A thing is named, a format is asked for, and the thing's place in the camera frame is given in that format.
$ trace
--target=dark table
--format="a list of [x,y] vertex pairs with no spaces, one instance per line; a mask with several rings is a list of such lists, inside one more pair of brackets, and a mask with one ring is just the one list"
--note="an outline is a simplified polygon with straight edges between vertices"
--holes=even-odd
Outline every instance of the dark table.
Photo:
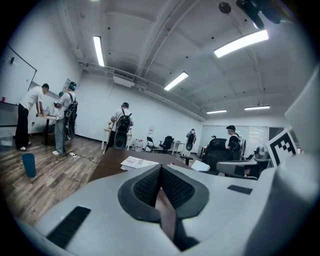
[[183,162],[176,159],[170,154],[135,152],[134,150],[119,150],[111,147],[107,150],[107,152],[101,159],[100,163],[95,168],[93,174],[89,179],[89,182],[92,182],[100,178],[108,177],[111,175],[121,174],[123,172],[126,172],[120,169],[120,167],[121,167],[122,161],[124,161],[128,157],[149,160],[149,161],[157,162],[160,165],[169,165],[170,163],[173,163],[176,166],[192,170],[191,167],[184,164]]
[[[135,152],[133,150],[118,150],[111,147],[107,150],[100,163],[95,168],[93,174],[89,179],[89,182],[126,172],[120,169],[120,167],[122,161],[128,157],[149,160],[157,162],[161,165],[169,165],[170,163],[173,163],[176,166],[192,170],[191,167],[174,158],[170,154]],[[173,241],[176,226],[176,212],[162,189],[160,189],[158,193],[155,208],[160,212],[161,228],[163,232]]]

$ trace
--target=whiteboard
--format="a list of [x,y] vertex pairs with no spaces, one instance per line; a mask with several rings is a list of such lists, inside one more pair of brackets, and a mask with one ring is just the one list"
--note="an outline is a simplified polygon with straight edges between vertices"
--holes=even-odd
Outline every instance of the whiteboard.
[[19,105],[36,72],[35,68],[6,46],[0,59],[0,101]]

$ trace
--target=power strip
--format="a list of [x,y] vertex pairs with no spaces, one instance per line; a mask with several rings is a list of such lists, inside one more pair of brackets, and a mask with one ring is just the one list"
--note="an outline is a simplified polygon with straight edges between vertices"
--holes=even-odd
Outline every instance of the power strip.
[[73,153],[73,152],[70,152],[69,155],[72,156],[73,158],[77,157],[77,155],[75,153]]

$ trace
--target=air vent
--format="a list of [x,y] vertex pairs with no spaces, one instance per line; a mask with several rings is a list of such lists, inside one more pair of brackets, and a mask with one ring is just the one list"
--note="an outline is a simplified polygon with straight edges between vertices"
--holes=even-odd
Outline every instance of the air vent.
[[135,78],[136,77],[134,75],[125,73],[120,70],[115,69],[113,72],[113,81],[116,84],[121,85],[121,86],[131,88],[132,86],[135,85],[135,82],[134,82]]

